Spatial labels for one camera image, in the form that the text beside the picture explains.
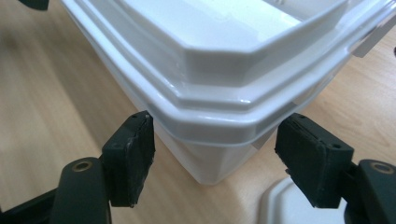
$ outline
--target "black object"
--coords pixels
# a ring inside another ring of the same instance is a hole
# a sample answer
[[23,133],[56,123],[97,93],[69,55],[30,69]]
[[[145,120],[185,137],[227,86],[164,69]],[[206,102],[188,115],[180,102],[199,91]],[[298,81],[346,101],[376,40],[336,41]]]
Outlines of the black object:
[[336,208],[344,198],[346,223],[396,223],[395,166],[372,160],[355,165],[352,147],[299,114],[279,125],[276,153],[313,206]]
[[100,159],[66,165],[57,189],[0,213],[0,224],[111,223],[108,201],[134,206],[153,163],[154,128],[147,111],[129,117]]
[[46,11],[49,8],[50,0],[19,0],[29,8]]

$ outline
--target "white bin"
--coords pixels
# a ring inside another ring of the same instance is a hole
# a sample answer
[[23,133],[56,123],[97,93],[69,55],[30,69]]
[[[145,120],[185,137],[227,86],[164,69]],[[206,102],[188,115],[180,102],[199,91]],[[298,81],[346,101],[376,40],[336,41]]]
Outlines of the white bin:
[[391,0],[63,3],[202,184],[216,184],[244,163],[354,50],[364,54],[361,44],[373,45],[395,23]]

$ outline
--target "light brown tabletop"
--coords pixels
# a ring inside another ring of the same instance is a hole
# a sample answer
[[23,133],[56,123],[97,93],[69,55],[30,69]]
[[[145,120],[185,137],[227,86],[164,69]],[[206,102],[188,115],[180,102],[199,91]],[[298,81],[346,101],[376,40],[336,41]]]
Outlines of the light brown tabletop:
[[[396,164],[396,29],[352,58],[303,114],[355,148],[354,162]],[[39,12],[0,1],[0,205],[54,189],[67,163],[98,157],[136,112],[59,1]],[[260,199],[287,176],[275,138],[216,186],[202,186],[156,137],[136,208],[113,223],[258,223]]]

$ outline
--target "wood grain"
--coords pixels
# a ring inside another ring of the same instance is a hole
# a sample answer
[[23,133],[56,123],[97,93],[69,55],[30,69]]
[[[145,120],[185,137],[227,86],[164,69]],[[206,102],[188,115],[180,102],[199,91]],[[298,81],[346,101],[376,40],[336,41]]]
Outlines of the wood grain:
[[[354,161],[396,163],[396,29],[352,58],[303,111],[356,148]],[[56,188],[70,161],[100,155],[134,105],[59,1],[48,12],[0,2],[0,204],[7,210]],[[274,137],[216,186],[197,184],[156,137],[139,205],[113,223],[257,223],[259,201],[287,176]]]

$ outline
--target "white plastic container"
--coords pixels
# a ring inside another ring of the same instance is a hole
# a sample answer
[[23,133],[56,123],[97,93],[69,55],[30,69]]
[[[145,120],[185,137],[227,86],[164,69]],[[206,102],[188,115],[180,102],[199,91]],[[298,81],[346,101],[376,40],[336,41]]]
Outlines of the white plastic container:
[[395,21],[390,0],[63,2],[202,184],[244,163],[367,36],[374,43]]

